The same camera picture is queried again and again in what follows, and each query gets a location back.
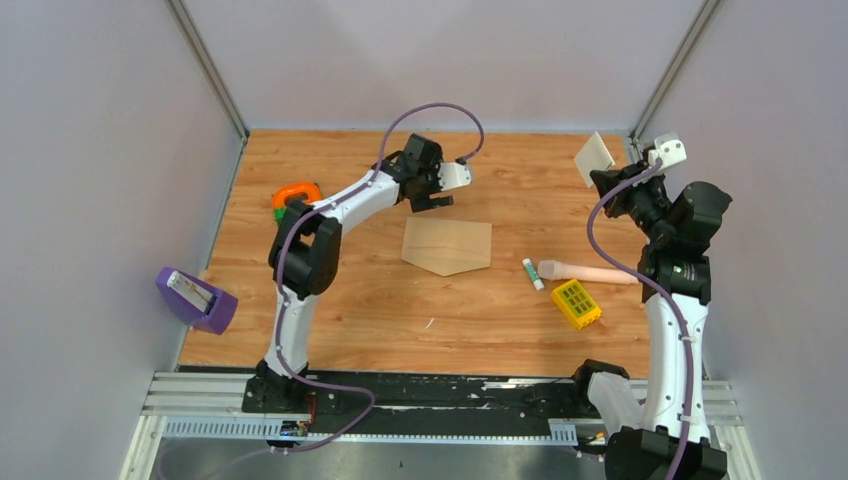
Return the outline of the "tan paper envelope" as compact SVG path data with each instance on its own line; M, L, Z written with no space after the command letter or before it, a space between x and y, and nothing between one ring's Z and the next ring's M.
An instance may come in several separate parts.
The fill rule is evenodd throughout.
M442 277L491 265L492 225L430 218L407 219L401 259Z

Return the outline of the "lined letter paper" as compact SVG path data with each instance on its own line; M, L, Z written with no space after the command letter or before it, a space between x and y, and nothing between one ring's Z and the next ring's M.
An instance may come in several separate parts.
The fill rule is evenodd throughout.
M594 132L574 157L577 170L587 188L594 186L591 172L608 171L615 160L599 132Z

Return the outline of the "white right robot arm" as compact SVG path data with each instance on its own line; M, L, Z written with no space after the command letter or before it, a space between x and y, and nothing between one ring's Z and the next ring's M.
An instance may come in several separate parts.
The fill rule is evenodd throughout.
M571 403L584 417L600 414L608 433L608 479L722 479L725 451L714 445L703 406L702 343L711 301L706 252L732 198L703 181L669 199L661 162L640 161L619 170L593 170L599 202L587 221L592 248L642 285L650 330L647 395L639 401L618 367L587 360ZM645 234L636 268L614 259L598 244L598 214L630 217Z

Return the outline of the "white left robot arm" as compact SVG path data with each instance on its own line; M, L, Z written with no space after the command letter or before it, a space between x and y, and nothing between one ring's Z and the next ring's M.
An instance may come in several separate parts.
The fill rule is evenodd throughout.
M451 190L469 185L468 160L445 161L440 144L413 134L405 147L374 164L342 191L313 204L294 202L269 253L277 287L269 350L256 376L283 413L306 400L307 343L320 296L334 281L345 234L371 216L408 202L413 212L450 206Z

